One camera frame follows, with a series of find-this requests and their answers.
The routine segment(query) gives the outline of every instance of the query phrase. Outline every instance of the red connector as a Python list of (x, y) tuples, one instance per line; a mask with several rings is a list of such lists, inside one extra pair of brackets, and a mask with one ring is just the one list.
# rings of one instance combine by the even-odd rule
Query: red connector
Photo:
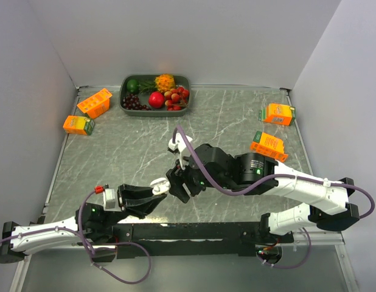
[(102, 186), (96, 186), (95, 187), (95, 193), (102, 193), (104, 192), (104, 187)]

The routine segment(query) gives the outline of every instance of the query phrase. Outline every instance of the tabletop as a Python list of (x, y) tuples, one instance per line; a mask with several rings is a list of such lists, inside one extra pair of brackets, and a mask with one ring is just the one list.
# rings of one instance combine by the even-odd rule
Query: tabletop
[[(101, 88), (80, 88), (79, 101)], [(123, 183), (149, 186), (165, 177), (176, 156), (167, 145), (176, 125), (193, 138), (194, 147), (203, 143), (239, 155), (249, 152), (256, 131), (284, 140), (289, 154), (287, 166), (309, 173), (298, 130), (292, 126), (263, 123), (259, 110), (269, 103), (288, 104), (287, 92), (268, 88), (193, 88), (192, 104), (183, 117), (150, 118), (127, 116), (119, 107), (119, 89), (110, 90), (110, 109), (95, 119), (90, 136), (70, 134), (52, 189), (45, 223), (74, 216), (85, 196), (100, 184), (117, 189)], [(82, 116), (76, 109), (75, 115)], [(102, 204), (101, 196), (90, 202)], [(207, 189), (187, 204), (169, 195), (146, 219), (128, 217), (123, 222), (188, 223), (259, 221), (267, 212), (280, 212), (299, 202), (276, 196), (229, 197)]]

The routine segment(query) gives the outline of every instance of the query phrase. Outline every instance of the orange and green box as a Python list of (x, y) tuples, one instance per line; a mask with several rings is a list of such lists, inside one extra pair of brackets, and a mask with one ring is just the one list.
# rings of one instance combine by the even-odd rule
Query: orange and green box
[(91, 97), (88, 97), (83, 102), (80, 102), (77, 107), (80, 111), (85, 113), (88, 117), (95, 119), (101, 114), (108, 111), (110, 108), (110, 93), (106, 88), (103, 88), (98, 93), (94, 94)]
[(270, 103), (259, 112), (259, 120), (285, 126), (292, 125), (295, 117), (296, 110), (293, 106), (280, 105), (278, 103)]
[(261, 131), (257, 131), (254, 135), (250, 150), (272, 157), (281, 162), (284, 162), (288, 158), (288, 154), (284, 153), (283, 140)]
[(63, 128), (69, 134), (90, 135), (95, 122), (89, 117), (68, 116)]

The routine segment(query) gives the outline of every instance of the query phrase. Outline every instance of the white wall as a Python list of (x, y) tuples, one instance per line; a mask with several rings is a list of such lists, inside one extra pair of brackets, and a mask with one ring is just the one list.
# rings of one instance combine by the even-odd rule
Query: white wall
[[(376, 201), (376, 0), (342, 0), (291, 99), (315, 174), (349, 176)], [(344, 236), (361, 291), (376, 291), (376, 211)]]
[(29, 0), (77, 86), (171, 72), (292, 88), (340, 0)]
[[(28, 2), (0, 0), (0, 238), (5, 221), (42, 211), (75, 95)], [(15, 268), (0, 265), (0, 292)]]

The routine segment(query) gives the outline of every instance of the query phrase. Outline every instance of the gray tray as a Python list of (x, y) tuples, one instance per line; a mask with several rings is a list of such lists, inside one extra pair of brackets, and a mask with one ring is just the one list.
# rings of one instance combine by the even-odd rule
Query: gray tray
[[(185, 115), (187, 110), (189, 109), (190, 104), (192, 103), (192, 95), (189, 96), (188, 105), (186, 108), (183, 108), (179, 111), (167, 111), (166, 106), (163, 106), (160, 109), (151, 108), (151, 111), (136, 111), (134, 109), (125, 109), (122, 106), (123, 98), (127, 95), (126, 85), (130, 79), (136, 79), (138, 81), (145, 81), (145, 80), (154, 80), (160, 74), (139, 74), (139, 75), (130, 75), (126, 77), (126, 79), (122, 83), (122, 87), (120, 87), (119, 92), (119, 106), (120, 108), (129, 116), (136, 116), (136, 117), (181, 117)], [(181, 75), (173, 75), (175, 79), (176, 86), (182, 86), (185, 89), (190, 90), (190, 84), (187, 77)], [(151, 92), (146, 93), (139, 93), (139, 102), (141, 105), (149, 105), (148, 100), (150, 97)]]

